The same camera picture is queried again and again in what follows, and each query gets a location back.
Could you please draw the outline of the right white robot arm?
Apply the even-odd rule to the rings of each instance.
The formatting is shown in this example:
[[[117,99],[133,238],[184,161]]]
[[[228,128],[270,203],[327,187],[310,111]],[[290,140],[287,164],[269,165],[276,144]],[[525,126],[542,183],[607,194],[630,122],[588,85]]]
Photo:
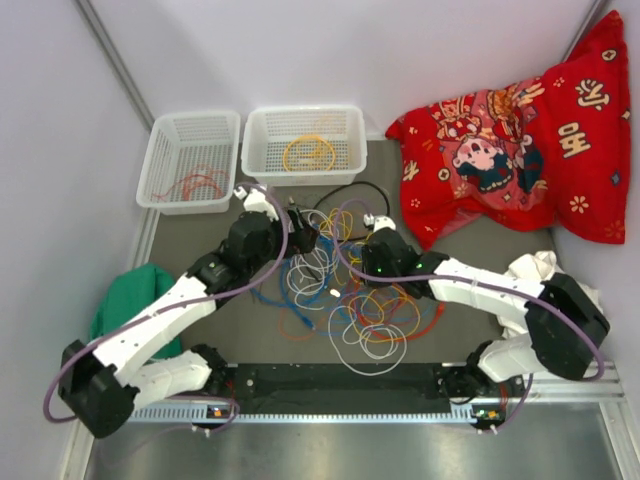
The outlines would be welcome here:
[[[390,227],[366,241],[362,262],[370,285],[397,284],[416,299],[461,304],[524,326],[524,332],[485,342],[469,355],[467,384],[481,396],[522,375],[585,379],[610,331],[597,304],[562,272],[534,280],[471,267],[439,252],[418,253]]]

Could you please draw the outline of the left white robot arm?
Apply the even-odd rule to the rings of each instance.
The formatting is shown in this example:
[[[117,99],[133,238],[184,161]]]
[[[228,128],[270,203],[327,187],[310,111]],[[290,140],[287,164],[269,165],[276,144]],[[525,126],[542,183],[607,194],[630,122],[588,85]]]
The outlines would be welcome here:
[[[176,394],[216,396],[226,387],[217,351],[194,347],[176,357],[152,357],[189,326],[244,293],[267,264],[311,252],[319,232],[301,212],[244,212],[213,251],[196,260],[176,283],[119,330],[85,344],[70,343],[56,380],[59,398],[97,439],[119,430],[131,415]]]

